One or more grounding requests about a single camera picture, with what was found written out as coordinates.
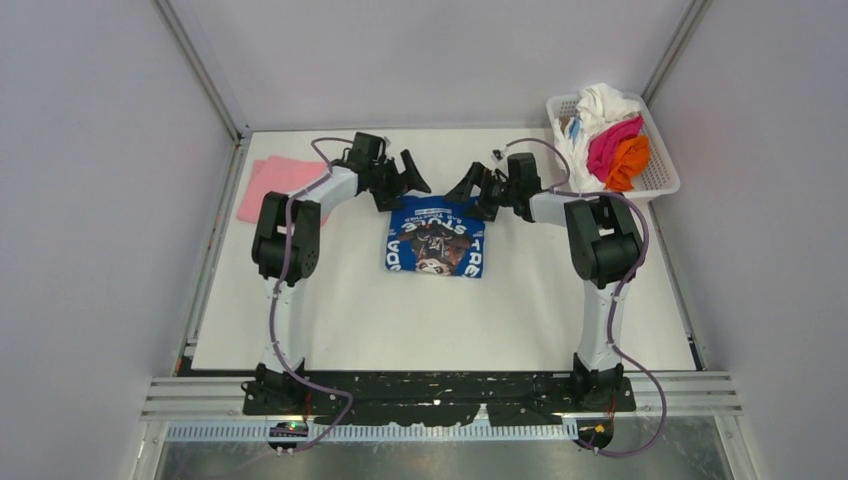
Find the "blue printed t shirt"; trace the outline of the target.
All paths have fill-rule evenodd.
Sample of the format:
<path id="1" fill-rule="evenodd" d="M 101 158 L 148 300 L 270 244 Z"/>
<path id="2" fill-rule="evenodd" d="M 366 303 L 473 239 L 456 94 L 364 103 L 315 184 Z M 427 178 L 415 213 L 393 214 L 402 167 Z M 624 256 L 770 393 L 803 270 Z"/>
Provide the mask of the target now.
<path id="1" fill-rule="evenodd" d="M 470 198 L 404 196 L 391 212 L 384 265 L 393 272 L 479 279 L 484 273 L 485 223 L 466 211 Z"/>

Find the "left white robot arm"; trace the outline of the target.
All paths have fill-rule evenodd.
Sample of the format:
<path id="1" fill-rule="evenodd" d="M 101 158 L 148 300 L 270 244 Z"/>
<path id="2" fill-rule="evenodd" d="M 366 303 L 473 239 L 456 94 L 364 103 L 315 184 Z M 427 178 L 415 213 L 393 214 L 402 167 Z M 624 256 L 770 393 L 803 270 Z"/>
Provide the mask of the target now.
<path id="1" fill-rule="evenodd" d="M 384 137 L 358 132 L 340 158 L 325 158 L 319 176 L 291 192 L 270 192 L 262 201 L 251 257 L 268 289 L 268 341 L 256 381 L 284 391 L 303 386 L 331 396 L 340 390 L 306 379 L 300 320 L 307 279 L 320 255 L 321 220 L 336 207 L 369 193 L 380 212 L 401 207 L 409 192 L 428 193 L 412 154 L 387 152 Z"/>

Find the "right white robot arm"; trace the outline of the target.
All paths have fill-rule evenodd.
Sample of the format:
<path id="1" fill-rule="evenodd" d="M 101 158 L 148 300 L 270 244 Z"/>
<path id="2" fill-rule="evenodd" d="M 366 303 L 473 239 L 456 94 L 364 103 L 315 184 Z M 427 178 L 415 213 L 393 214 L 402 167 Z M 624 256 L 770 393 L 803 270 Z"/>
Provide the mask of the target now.
<path id="1" fill-rule="evenodd" d="M 543 188 L 530 153 L 509 156 L 505 172 L 473 163 L 445 199 L 467 204 L 467 216 L 475 219 L 492 221 L 500 209 L 510 208 L 526 222 L 566 230 L 573 268 L 584 282 L 583 327 L 569 393 L 577 402 L 612 400 L 625 382 L 618 345 L 623 303 L 649 244 L 639 208 L 619 193 Z"/>

